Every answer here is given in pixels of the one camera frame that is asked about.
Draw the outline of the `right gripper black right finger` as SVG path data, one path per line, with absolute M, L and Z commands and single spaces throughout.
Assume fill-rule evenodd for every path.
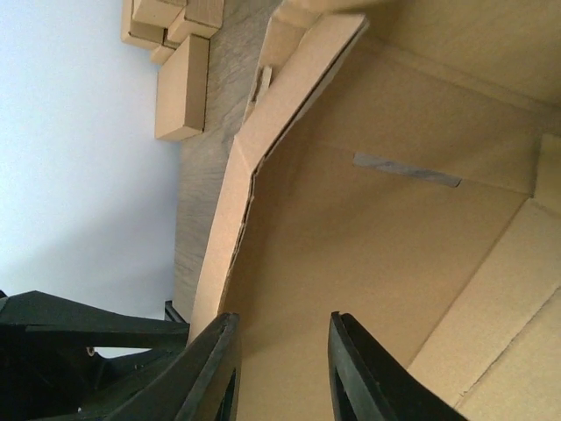
M 350 313 L 329 324 L 330 395 L 336 420 L 463 420 L 425 388 Z

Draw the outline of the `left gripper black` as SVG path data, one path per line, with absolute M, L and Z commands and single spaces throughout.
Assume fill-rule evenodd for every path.
M 1 296 L 1 418 L 101 420 L 185 347 L 185 322 L 30 291 Z

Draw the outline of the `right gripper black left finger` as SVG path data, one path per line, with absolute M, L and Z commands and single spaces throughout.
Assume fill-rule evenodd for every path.
M 241 378 L 240 317 L 217 316 L 161 375 L 108 420 L 234 420 Z

